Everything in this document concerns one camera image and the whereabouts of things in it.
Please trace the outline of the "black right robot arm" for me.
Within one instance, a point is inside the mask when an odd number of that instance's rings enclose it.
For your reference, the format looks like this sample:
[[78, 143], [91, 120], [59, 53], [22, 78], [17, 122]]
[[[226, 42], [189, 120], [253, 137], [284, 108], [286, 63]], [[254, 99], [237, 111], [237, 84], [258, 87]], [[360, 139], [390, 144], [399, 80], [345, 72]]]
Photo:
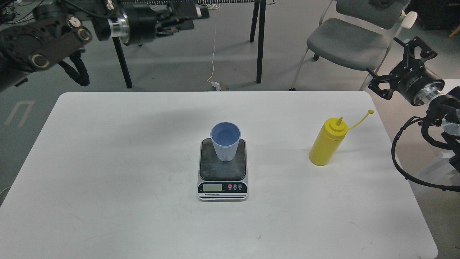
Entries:
[[386, 100], [397, 91], [413, 106], [426, 105], [426, 116], [418, 119], [422, 137], [432, 146], [453, 151], [449, 163], [459, 170], [459, 87], [442, 93], [444, 80], [424, 65], [437, 53], [419, 37], [393, 40], [404, 48], [402, 61], [388, 75], [367, 69], [371, 76], [368, 88]]

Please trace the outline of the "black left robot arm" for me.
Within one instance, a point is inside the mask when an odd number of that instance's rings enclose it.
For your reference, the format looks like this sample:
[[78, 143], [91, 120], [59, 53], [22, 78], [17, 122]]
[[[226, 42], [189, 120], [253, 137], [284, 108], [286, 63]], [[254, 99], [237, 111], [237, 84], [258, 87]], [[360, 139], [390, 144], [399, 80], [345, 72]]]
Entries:
[[[34, 72], [59, 65], [77, 84], [90, 83], [82, 53], [95, 36], [113, 39], [125, 79], [128, 68], [121, 44], [141, 45], [194, 28], [209, 11], [195, 0], [163, 0], [153, 10], [139, 0], [53, 0], [32, 10], [33, 22], [1, 31], [1, 90], [26, 82]], [[92, 23], [95, 35], [83, 25]]]

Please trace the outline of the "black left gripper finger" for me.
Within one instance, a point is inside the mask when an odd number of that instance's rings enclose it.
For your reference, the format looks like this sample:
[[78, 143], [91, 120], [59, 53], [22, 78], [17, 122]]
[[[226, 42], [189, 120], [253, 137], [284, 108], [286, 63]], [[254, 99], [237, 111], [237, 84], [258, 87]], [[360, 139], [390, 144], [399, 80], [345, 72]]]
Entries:
[[159, 20], [155, 26], [156, 37], [168, 37], [179, 31], [194, 29], [194, 22], [191, 19], [166, 19]]
[[159, 13], [161, 19], [194, 20], [210, 17], [209, 10], [196, 3], [155, 3], [155, 5], [159, 5], [155, 11]]

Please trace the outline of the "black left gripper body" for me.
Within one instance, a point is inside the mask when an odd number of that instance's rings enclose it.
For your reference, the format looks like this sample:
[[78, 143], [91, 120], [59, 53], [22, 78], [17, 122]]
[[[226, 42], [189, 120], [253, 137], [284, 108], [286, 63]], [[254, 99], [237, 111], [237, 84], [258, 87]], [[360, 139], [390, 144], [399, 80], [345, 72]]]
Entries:
[[116, 18], [110, 19], [110, 37], [118, 37], [125, 46], [141, 45], [156, 38], [157, 17], [149, 5], [121, 4]]

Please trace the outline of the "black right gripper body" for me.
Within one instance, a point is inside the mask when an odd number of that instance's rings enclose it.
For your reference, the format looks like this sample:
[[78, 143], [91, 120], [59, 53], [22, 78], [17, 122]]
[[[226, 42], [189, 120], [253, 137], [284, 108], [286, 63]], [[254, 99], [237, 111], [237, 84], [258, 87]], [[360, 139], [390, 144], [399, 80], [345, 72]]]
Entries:
[[426, 96], [433, 88], [440, 92], [444, 85], [444, 80], [419, 64], [401, 72], [397, 78], [396, 90], [411, 105], [420, 106], [427, 102]]

